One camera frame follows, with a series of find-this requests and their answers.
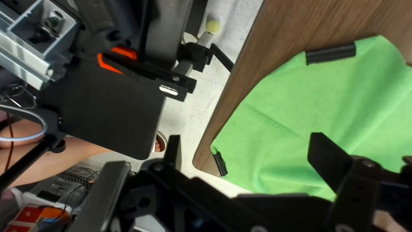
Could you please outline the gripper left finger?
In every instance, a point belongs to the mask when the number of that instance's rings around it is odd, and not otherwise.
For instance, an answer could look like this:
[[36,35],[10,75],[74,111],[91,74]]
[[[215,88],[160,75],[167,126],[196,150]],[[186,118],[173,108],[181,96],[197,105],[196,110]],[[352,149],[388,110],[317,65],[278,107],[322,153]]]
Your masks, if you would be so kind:
[[121,232],[132,232],[135,219],[152,215],[168,232],[251,232],[258,218],[200,178],[176,169],[181,137],[169,137],[165,156],[143,163],[126,181],[118,201]]

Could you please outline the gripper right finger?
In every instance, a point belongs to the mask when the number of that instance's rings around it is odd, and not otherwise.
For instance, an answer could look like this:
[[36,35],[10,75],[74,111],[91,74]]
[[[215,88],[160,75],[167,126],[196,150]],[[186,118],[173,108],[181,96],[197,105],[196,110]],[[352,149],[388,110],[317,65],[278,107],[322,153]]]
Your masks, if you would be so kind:
[[308,162],[335,192],[325,219],[328,232],[378,232],[381,210],[412,232],[412,156],[403,157],[399,173],[365,157],[352,157],[321,132],[310,135]]

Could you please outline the green cloth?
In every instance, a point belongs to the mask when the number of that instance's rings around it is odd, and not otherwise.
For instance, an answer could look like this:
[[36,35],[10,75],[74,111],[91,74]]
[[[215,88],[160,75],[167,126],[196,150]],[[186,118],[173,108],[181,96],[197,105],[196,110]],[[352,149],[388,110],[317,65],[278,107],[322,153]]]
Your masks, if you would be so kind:
[[312,132],[400,171],[412,155],[412,66],[382,36],[354,45],[354,57],[331,62],[297,54],[249,92],[211,144],[224,180],[253,193],[333,200],[307,161]]

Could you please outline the small black clip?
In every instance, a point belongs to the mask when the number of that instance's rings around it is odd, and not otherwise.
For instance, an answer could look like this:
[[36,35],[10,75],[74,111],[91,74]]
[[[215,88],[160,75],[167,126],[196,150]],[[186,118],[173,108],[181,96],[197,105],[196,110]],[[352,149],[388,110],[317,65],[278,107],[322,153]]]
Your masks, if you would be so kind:
[[215,160],[216,166],[218,168],[219,174],[221,177],[225,176],[228,174],[228,170],[226,168],[226,164],[224,159],[222,158],[222,155],[220,152],[217,152],[216,154],[212,154],[212,157]]

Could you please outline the grey metal bar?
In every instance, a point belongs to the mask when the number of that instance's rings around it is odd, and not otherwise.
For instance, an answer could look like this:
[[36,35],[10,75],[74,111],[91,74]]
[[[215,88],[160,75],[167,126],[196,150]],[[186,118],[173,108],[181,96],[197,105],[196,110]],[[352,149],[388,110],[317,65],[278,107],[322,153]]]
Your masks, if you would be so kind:
[[129,173],[126,161],[107,162],[67,232],[106,232]]

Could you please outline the person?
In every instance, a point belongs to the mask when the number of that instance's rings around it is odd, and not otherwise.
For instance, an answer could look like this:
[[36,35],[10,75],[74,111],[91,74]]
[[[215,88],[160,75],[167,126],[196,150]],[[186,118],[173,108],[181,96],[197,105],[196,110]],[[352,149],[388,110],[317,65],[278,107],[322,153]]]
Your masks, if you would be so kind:
[[[41,130],[41,125],[25,119],[7,118],[0,113],[0,137],[26,137]],[[18,160],[31,151],[41,138],[34,138],[27,141],[0,141],[0,175],[6,167],[14,165]],[[107,148],[89,143],[79,138],[66,137],[66,149],[61,153],[47,152],[42,155],[31,167],[19,176],[9,188],[22,186],[38,182],[54,175],[57,175],[73,165],[103,154],[110,154]]]

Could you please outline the black flat plate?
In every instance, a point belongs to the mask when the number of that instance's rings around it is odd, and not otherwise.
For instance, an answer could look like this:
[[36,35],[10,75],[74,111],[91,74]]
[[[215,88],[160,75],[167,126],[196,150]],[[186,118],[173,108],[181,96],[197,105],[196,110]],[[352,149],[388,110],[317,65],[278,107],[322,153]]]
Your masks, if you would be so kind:
[[136,160],[149,157],[165,98],[142,82],[80,60],[41,92],[68,135]]

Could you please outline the black and orange clamp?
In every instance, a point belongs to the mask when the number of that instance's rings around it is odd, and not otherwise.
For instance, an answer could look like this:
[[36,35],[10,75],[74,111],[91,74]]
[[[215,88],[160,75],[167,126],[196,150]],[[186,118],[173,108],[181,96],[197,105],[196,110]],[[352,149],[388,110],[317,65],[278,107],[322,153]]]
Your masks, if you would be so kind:
[[140,62],[137,51],[126,47],[117,46],[97,54],[97,61],[103,69],[128,76],[154,92],[181,102],[197,85],[195,79],[185,74]]

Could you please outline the orange box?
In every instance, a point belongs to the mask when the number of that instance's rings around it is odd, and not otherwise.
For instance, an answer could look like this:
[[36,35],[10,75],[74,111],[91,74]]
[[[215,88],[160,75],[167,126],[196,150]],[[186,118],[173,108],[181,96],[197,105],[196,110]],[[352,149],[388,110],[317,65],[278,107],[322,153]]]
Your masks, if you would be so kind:
[[0,232],[40,232],[40,230],[61,221],[70,220],[72,208],[26,205],[6,219]]

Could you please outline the long black clip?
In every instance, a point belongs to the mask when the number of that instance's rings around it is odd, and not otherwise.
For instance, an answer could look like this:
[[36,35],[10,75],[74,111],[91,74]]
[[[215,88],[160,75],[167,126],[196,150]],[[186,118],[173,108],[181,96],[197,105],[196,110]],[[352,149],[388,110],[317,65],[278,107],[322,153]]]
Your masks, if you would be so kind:
[[306,65],[331,62],[355,56],[356,44],[354,42],[323,49],[305,51]]

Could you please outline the yellow tennis ball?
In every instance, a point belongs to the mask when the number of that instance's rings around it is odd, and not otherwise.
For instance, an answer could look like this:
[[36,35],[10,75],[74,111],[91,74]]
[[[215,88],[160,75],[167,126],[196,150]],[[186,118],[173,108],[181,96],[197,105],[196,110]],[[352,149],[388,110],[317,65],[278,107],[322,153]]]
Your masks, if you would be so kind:
[[205,31],[217,34],[220,31],[220,22],[215,19],[208,20],[205,25]]

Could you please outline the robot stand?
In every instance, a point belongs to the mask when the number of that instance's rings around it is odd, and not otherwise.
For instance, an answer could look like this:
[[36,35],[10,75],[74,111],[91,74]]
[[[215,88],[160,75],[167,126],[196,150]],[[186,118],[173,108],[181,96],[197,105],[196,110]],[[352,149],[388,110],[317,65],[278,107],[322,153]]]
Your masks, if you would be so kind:
[[21,14],[0,1],[0,66],[41,91],[65,75],[79,27],[53,0],[35,0]]

